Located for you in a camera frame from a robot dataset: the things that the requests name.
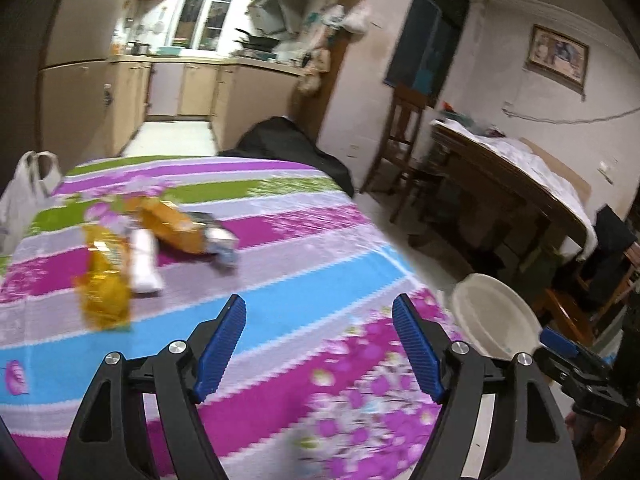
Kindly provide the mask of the white plastic bag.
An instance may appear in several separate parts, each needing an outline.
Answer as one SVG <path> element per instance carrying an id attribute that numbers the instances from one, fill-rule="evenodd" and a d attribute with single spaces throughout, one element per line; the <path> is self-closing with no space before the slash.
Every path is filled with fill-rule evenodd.
<path id="1" fill-rule="evenodd" d="M 36 214 L 62 181 L 58 156 L 29 151 L 1 196 L 1 255 L 14 253 Z"/>

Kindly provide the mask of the black wok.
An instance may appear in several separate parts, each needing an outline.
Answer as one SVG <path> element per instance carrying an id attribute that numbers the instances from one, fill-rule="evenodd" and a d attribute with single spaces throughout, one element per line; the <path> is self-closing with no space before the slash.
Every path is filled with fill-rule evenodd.
<path id="1" fill-rule="evenodd" d="M 238 42 L 244 49 L 260 52 L 272 52 L 273 49 L 280 44 L 280 40 L 277 38 L 255 36 L 240 28 L 237 28 L 236 31 L 242 35 L 242 38 L 237 39 L 236 42 Z"/>

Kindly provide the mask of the white table cover cloth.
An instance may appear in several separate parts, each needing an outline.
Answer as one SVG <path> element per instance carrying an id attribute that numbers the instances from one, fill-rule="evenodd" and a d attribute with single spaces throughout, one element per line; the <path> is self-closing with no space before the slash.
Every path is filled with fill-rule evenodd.
<path id="1" fill-rule="evenodd" d="M 591 186 L 527 139 L 476 136 L 450 119 L 431 121 L 432 140 L 537 207 L 564 234 L 560 254 L 585 260 L 598 239 L 586 213 Z"/>

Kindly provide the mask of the dark wooden dining table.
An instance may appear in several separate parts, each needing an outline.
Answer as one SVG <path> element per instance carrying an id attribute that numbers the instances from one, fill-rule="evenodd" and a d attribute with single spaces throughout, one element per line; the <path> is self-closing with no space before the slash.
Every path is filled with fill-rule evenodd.
<path id="1" fill-rule="evenodd" d="M 537 207 L 434 141 L 428 163 L 442 177 L 426 182 L 426 230 L 410 238 L 413 246 L 436 233 L 473 271 L 491 276 L 522 270 L 541 252 L 571 259 L 560 254 L 564 234 Z"/>

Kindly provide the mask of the framed wall picture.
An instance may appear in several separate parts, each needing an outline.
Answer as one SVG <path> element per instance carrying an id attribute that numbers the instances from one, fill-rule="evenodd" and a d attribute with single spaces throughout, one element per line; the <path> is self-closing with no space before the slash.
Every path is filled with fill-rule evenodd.
<path id="1" fill-rule="evenodd" d="M 583 96 L 589 55 L 590 49 L 583 42 L 535 24 L 530 32 L 525 67 Z"/>

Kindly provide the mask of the brown wooden stool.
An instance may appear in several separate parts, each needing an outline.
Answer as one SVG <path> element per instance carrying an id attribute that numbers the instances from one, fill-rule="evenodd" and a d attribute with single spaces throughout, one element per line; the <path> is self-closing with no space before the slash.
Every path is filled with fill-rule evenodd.
<path id="1" fill-rule="evenodd" d="M 597 249 L 562 266 L 533 311 L 542 326 L 551 324 L 569 340 L 592 346 L 638 283 L 638 243 L 615 254 Z"/>

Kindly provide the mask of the yellow crinkled wrapper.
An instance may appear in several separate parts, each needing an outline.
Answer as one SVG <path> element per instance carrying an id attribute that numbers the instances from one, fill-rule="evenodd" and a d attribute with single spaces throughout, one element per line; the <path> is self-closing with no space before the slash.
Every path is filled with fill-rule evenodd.
<path id="1" fill-rule="evenodd" d="M 74 279 L 82 316 L 93 330 L 120 330 L 131 318 L 128 242 L 99 224 L 84 233 L 86 270 Z"/>

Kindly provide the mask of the beige kitchen cabinets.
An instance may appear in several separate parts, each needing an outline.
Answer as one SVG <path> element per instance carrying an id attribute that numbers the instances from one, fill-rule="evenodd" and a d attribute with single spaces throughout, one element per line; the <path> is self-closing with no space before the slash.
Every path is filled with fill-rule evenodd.
<path id="1" fill-rule="evenodd" d="M 122 152 L 144 122 L 205 119 L 221 151 L 258 122 L 291 114 L 303 71 L 256 58 L 151 58 L 108 61 L 105 84 L 109 155 Z"/>

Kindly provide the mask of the orange snack bag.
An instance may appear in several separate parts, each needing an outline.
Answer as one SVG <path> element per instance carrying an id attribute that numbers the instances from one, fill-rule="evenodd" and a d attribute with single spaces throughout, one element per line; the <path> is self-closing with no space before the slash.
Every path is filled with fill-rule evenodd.
<path id="1" fill-rule="evenodd" d="M 155 196 L 134 196 L 126 198 L 125 211 L 172 248 L 190 255 L 209 253 L 205 224 L 193 220 L 174 204 Z"/>

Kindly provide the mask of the white small shoe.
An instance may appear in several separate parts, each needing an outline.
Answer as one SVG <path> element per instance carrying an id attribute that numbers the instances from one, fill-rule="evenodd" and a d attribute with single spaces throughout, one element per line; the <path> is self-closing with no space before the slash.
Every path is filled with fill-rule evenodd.
<path id="1" fill-rule="evenodd" d="M 164 289 L 158 272 L 158 246 L 154 234 L 147 229 L 129 233 L 129 284 L 137 295 L 153 295 Z"/>

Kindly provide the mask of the white blue snack bag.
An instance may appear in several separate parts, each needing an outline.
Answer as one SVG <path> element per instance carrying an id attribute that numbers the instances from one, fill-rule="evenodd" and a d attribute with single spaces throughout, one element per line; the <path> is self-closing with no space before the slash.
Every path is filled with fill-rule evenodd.
<path id="1" fill-rule="evenodd" d="M 213 255 L 223 266 L 235 266 L 238 261 L 238 237 L 211 214 L 189 211 L 188 216 L 201 234 L 204 254 Z"/>

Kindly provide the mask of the white plastic bucket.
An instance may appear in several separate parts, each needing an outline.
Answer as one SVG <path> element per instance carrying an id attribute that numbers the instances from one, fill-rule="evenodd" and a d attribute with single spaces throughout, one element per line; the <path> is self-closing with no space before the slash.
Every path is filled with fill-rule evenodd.
<path id="1" fill-rule="evenodd" d="M 486 274 L 473 273 L 458 283 L 450 310 L 468 341 L 481 354 L 500 360 L 532 354 L 542 327 L 533 310 L 514 290 Z"/>

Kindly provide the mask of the beige refrigerator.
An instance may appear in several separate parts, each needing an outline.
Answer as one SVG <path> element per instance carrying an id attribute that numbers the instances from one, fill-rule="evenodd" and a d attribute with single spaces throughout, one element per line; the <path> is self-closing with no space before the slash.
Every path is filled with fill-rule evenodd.
<path id="1" fill-rule="evenodd" d="M 125 0 L 61 0 L 39 75 L 39 133 L 67 172 L 105 154 L 107 57 Z"/>

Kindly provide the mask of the floral purple tablecloth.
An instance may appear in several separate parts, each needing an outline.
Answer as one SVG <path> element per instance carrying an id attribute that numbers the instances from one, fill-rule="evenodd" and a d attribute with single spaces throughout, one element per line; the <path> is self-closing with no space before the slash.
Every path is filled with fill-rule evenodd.
<path id="1" fill-rule="evenodd" d="M 136 297 L 120 330 L 95 330 L 76 287 L 85 228 L 126 224 L 134 194 L 212 214 L 236 263 L 162 249 L 164 287 Z M 73 169 L 1 261 L 1 415 L 46 479 L 58 474 L 79 402 L 102 358 L 150 356 L 241 296 L 246 325 L 218 390 L 198 408 L 232 479 L 393 479 L 418 460 L 438 406 L 390 319 L 399 294 L 457 336 L 393 243 L 328 176 L 231 157 L 102 159 Z"/>

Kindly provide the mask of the black cloth cover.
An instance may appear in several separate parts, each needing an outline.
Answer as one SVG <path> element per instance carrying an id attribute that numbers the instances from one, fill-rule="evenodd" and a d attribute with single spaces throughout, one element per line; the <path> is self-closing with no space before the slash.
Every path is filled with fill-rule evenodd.
<path id="1" fill-rule="evenodd" d="M 349 197 L 355 196 L 348 168 L 336 157 L 321 151 L 295 122 L 283 116 L 258 122 L 242 135 L 234 148 L 218 155 L 298 162 L 324 172 Z"/>

